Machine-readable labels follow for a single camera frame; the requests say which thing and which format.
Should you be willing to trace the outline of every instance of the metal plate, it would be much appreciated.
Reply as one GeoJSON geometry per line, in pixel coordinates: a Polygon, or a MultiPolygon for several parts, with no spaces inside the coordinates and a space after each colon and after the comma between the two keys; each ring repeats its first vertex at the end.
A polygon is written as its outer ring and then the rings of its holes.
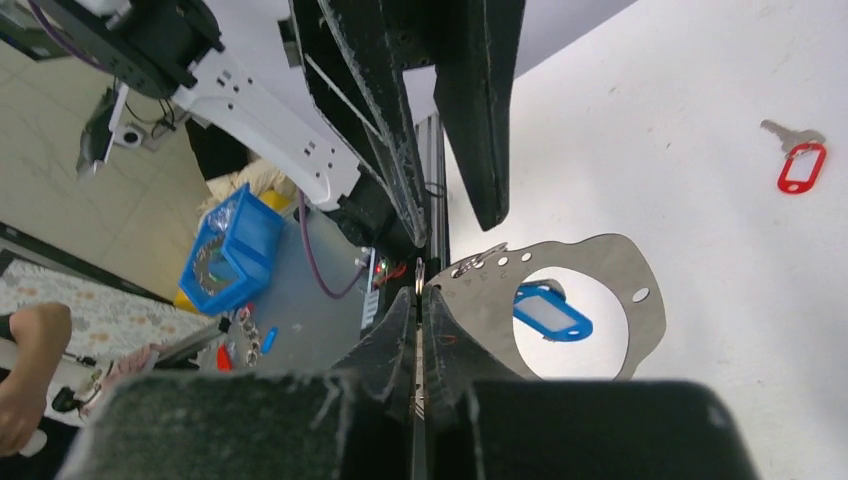
{"type": "Polygon", "coordinates": [[[453,272],[472,255],[433,277],[456,321],[498,360],[525,378],[537,375],[521,358],[513,333],[512,309],[519,285],[534,272],[561,267],[582,273],[607,287],[627,319],[628,342],[616,379],[633,377],[636,368],[660,343],[666,330],[659,285],[636,245],[627,237],[604,234],[576,244],[539,243],[523,250],[502,251],[482,260],[464,275],[453,272]],[[648,296],[637,300],[637,292],[648,296]]]}

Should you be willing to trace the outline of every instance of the blue basket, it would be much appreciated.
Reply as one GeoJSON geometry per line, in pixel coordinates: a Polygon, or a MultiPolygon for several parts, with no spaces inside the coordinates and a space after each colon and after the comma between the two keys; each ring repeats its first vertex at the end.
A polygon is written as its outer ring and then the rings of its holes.
{"type": "Polygon", "coordinates": [[[239,188],[209,212],[180,277],[180,288],[197,310],[206,315],[217,315],[244,306],[262,292],[271,282],[283,225],[282,217],[253,196],[248,185],[239,188]],[[207,220],[215,218],[219,211],[232,204],[235,210],[221,247],[222,261],[213,264],[210,270],[214,267],[212,273],[233,281],[222,291],[210,295],[197,282],[194,260],[204,245],[221,235],[207,220]]]}

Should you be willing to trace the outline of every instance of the red key tag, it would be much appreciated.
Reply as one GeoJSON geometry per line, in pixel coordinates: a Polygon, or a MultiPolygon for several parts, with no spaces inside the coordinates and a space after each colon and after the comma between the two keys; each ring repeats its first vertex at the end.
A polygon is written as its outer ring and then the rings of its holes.
{"type": "Polygon", "coordinates": [[[793,148],[786,157],[786,163],[783,165],[783,171],[780,172],[780,178],[777,179],[777,188],[783,193],[790,195],[809,191],[816,183],[821,167],[824,165],[825,157],[827,157],[827,149],[821,143],[802,143],[793,148]],[[805,180],[790,179],[790,172],[793,165],[795,165],[796,159],[807,152],[818,154],[809,175],[806,175],[807,178],[805,180]]]}

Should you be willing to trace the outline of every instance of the white tabletop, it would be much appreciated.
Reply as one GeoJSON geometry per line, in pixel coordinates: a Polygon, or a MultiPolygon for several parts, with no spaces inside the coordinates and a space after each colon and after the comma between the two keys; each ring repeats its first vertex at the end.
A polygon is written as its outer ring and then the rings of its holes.
{"type": "MultiPolygon", "coordinates": [[[[517,80],[501,226],[481,232],[448,159],[454,259],[601,233],[639,246],[668,331],[636,378],[713,388],[764,479],[848,478],[846,27],[846,0],[641,0],[517,80]],[[766,118],[828,138],[810,192],[777,189],[766,118]]],[[[519,325],[522,355],[544,377],[612,377],[620,307],[562,282],[595,333],[519,325]]]]}

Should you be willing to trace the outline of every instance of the key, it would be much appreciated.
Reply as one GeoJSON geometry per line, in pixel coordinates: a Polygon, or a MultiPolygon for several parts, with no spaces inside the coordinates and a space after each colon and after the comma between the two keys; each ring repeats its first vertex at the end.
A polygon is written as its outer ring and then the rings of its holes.
{"type": "Polygon", "coordinates": [[[825,141],[824,135],[815,130],[789,130],[771,120],[763,120],[760,126],[777,135],[780,141],[783,142],[782,148],[786,153],[791,152],[793,148],[802,143],[824,143],[825,141]]]}

